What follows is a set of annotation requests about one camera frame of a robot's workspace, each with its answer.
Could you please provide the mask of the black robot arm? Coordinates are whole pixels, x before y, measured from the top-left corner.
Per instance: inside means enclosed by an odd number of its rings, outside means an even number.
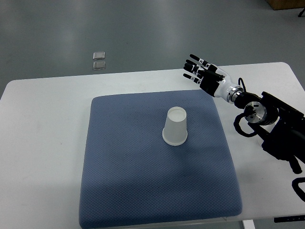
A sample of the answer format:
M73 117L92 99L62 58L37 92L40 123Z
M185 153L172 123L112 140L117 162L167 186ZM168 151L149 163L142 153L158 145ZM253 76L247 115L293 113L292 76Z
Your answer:
M300 161L305 160L305 115L267 92L259 97L246 91L242 78L241 93L234 105L243 112L234 120L235 130L242 136L258 135L262 149L278 160L289 162L295 174L301 174Z

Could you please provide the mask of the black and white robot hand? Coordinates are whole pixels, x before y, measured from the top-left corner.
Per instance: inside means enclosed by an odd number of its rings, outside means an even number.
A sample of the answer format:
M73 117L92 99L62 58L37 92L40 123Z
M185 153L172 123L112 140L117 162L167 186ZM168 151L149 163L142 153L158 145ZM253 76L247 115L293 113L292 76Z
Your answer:
M183 76L215 98L223 98L228 103L234 103L237 96L245 92L239 83L232 82L230 75L215 64L190 54L183 67Z

